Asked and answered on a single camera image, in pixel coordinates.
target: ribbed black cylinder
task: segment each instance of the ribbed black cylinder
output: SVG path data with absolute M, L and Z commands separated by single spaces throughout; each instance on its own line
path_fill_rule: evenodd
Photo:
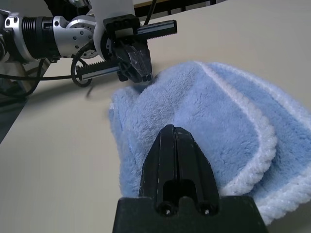
M 54 38 L 52 17 L 24 17 L 22 32 L 26 47 L 33 58 L 60 58 Z

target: wire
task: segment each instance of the wire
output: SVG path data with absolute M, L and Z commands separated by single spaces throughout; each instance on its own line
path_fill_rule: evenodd
M 87 65 L 85 61 L 79 59 L 79 61 L 85 66 Z M 71 79 L 71 75 L 64 76 L 51 76 L 51 77 L 20 77 L 20 76 L 11 76 L 6 74 L 0 74 L 1 79 L 10 79 L 10 80 L 20 80 L 20 81 L 53 81 L 53 80 L 63 80 Z
M 151 16 L 155 10 L 155 7 L 156 7 L 156 0 L 152 0 L 152 3 L 151 3 L 151 6 L 149 8 L 149 12 L 148 12 L 148 15 L 147 15 L 147 18 L 145 20 L 144 25 L 147 25 L 149 23 Z
M 84 66 L 86 65 L 86 62 L 83 61 L 80 57 L 82 56 L 82 54 L 88 50 L 93 50 L 94 49 L 94 44 L 93 42 L 89 42 L 88 44 L 84 45 L 77 53 L 76 55 L 74 55 L 73 59 L 72 59 L 72 63 L 71 63 L 71 67 L 70 67 L 70 75 L 71 75 L 71 79 L 73 81 L 74 84 L 76 84 L 79 87 L 87 87 L 91 84 L 92 79 L 89 79 L 86 83 L 81 83 L 76 79 L 75 76 L 75 67 L 77 65 L 77 62 L 80 61 Z
M 45 58 L 41 59 L 40 62 L 39 62 L 38 72 L 37 72 L 37 75 L 36 75 L 37 78 L 40 78 L 40 76 L 41 76 L 41 71 L 42 71 L 42 67 L 43 67 L 44 61 L 45 61 Z M 32 88 L 29 91 L 27 91 L 26 93 L 22 93 L 22 94 L 17 94 L 16 95 L 16 94 L 9 94 L 9 93 L 6 93 L 6 92 L 0 90 L 0 94 L 2 94 L 4 96 L 8 96 L 8 97 L 13 97 L 13 98 L 25 98 L 25 97 L 31 95 L 35 91 L 35 89 L 37 88 L 39 82 L 40 82 L 40 80 L 35 81 L 35 83 L 32 86 Z

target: blue towel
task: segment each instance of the blue towel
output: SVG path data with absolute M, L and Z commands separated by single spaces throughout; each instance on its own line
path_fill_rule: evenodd
M 266 224 L 310 199 L 310 115 L 251 74 L 223 64 L 179 64 L 148 86 L 117 91 L 109 118 L 126 197 L 138 196 L 148 151 L 173 124 L 191 132 L 220 194 L 253 196 Z

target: white trim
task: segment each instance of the white trim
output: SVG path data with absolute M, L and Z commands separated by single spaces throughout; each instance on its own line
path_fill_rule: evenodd
M 311 131 L 311 115 L 298 102 L 291 99 L 291 97 L 280 88 L 237 68 L 220 63 L 216 63 L 216 65 L 239 74 L 262 87 L 275 101 L 282 105 L 289 112 L 289 114 L 291 114 L 297 121 Z M 274 219 L 283 217 L 286 212 L 294 211 L 299 204 L 306 203 L 310 200 L 311 164 L 308 164 L 308 167 L 302 172 L 301 175 L 291 179 L 281 189 L 271 193 L 266 198 L 256 201 L 256 204 L 264 222 L 268 225 Z
M 258 151 L 243 170 L 220 190 L 222 196 L 248 193 L 262 179 L 264 172 L 270 167 L 271 160 L 275 157 L 277 138 L 274 128 L 268 118 L 246 96 L 238 92 L 207 65 L 200 62 L 196 63 L 241 108 L 254 124 L 259 141 Z

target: white tabletop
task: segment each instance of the white tabletop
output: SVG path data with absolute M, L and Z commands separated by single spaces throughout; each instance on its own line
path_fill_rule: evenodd
M 229 0 L 154 22 L 168 19 L 178 34 L 149 42 L 154 74 L 187 60 L 228 63 L 311 109 L 311 1 Z M 69 74 L 70 62 L 46 76 Z M 113 91 L 130 82 L 112 75 L 96 83 L 87 98 L 71 81 L 41 82 L 15 121 L 0 145 L 1 233 L 111 232 L 121 195 L 107 111 Z M 310 232 L 310 209 L 274 222 L 271 232 Z

